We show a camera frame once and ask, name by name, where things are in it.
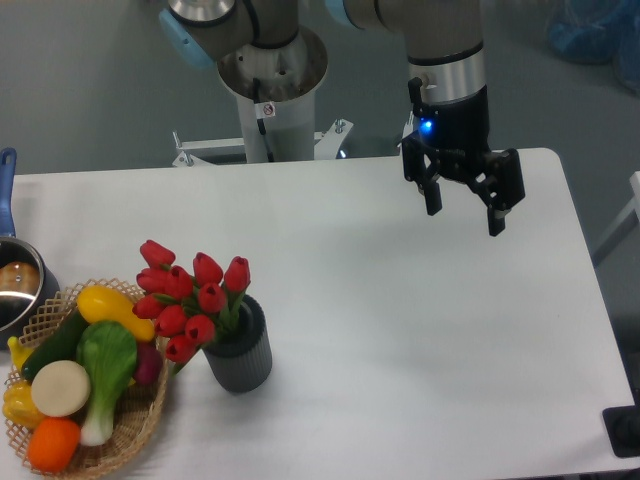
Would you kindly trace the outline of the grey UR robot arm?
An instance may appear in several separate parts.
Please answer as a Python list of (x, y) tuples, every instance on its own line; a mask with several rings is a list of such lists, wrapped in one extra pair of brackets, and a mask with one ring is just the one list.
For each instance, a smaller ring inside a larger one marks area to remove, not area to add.
[[(480, 5), (476, 1), (330, 1), (332, 17), (357, 30), (404, 40), (411, 131), (400, 144), (406, 180), (429, 214), (442, 207), (438, 182), (466, 185), (500, 234), (525, 196), (519, 155), (493, 152)], [(327, 50), (299, 20), (294, 1), (170, 1), (161, 27), (182, 58), (215, 66), (237, 100), (251, 163), (308, 160), (314, 153), (314, 94)]]

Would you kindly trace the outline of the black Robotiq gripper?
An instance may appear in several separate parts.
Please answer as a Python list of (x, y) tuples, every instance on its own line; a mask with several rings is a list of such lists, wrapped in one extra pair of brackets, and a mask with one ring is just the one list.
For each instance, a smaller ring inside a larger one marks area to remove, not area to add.
[(422, 192), (429, 216), (442, 209), (440, 178), (466, 185), (487, 207), (489, 235), (498, 236), (525, 188), (518, 151), (489, 148), (487, 90), (436, 104), (421, 98), (421, 87), (408, 85), (414, 125), (401, 142), (405, 179)]

